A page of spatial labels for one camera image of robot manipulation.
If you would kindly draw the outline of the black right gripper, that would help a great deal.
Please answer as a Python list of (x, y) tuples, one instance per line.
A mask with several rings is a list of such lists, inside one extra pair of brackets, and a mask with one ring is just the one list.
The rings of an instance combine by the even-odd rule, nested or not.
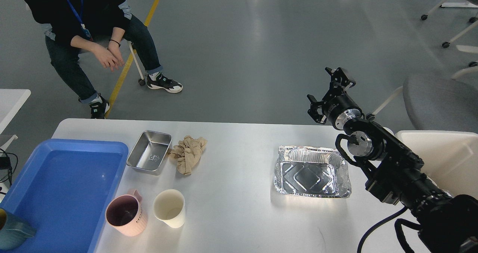
[(341, 67), (326, 67), (325, 71), (331, 78), (329, 90), (320, 102), (311, 94), (307, 95), (310, 102), (307, 113), (318, 124), (325, 124), (328, 119), (335, 129), (343, 130), (348, 120), (363, 117), (360, 107), (345, 93), (356, 85), (356, 81)]

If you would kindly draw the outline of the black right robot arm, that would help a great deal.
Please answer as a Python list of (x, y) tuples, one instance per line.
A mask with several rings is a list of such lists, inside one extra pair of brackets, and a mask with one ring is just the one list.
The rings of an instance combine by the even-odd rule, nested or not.
[(356, 81), (342, 68), (326, 67), (329, 89), (321, 101), (307, 98), (310, 117), (319, 124), (330, 121), (341, 130), (335, 146), (352, 166), (367, 177), (366, 190), (383, 203), (404, 207), (373, 225), (361, 238), (357, 252), (378, 227), (394, 219), (397, 239), (405, 253), (413, 250), (403, 227), (416, 230), (422, 243), (432, 253), (477, 252), (477, 200), (466, 194), (453, 197), (441, 190), (420, 171), (423, 160), (384, 127), (364, 115), (347, 93)]

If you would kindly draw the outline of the person's hand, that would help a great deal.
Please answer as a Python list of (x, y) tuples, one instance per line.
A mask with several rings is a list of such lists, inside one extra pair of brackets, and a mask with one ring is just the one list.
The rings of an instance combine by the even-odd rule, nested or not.
[(120, 45), (110, 41), (108, 47), (94, 43), (91, 52), (105, 69), (118, 70), (125, 65), (120, 51)]

